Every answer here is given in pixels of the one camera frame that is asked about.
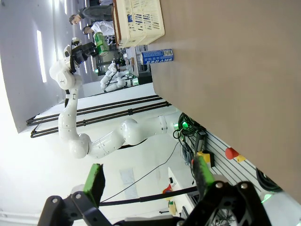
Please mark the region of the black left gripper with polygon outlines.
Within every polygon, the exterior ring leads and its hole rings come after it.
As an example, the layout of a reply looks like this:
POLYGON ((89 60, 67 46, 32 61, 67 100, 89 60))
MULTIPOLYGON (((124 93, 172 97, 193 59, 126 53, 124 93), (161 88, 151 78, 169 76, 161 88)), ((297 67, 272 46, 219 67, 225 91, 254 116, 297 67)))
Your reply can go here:
POLYGON ((71 50, 71 55, 73 60, 77 64, 85 62, 90 56, 96 57, 98 55, 96 51, 96 45, 92 42, 87 44, 78 45, 77 47, 71 50))

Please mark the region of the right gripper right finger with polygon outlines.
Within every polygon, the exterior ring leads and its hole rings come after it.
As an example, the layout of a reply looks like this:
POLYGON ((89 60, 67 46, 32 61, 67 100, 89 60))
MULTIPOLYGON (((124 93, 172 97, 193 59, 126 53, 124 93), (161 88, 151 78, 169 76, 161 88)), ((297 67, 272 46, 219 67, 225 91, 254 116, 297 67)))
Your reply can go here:
POLYGON ((236 185, 216 180, 202 156, 195 156, 192 172, 199 201, 184 226, 209 226, 218 211, 229 210, 238 226, 269 226, 270 220, 250 181, 236 185))

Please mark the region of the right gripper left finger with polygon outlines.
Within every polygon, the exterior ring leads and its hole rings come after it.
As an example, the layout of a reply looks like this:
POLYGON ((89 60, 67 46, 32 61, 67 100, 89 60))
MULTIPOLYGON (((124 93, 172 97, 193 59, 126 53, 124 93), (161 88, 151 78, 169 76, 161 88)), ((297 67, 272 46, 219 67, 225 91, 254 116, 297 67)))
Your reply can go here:
POLYGON ((82 191, 75 191, 65 199, 57 195, 47 198, 38 225, 72 226, 76 220, 84 220, 88 226, 109 226, 111 223, 99 210, 104 187, 103 165, 95 163, 82 191))

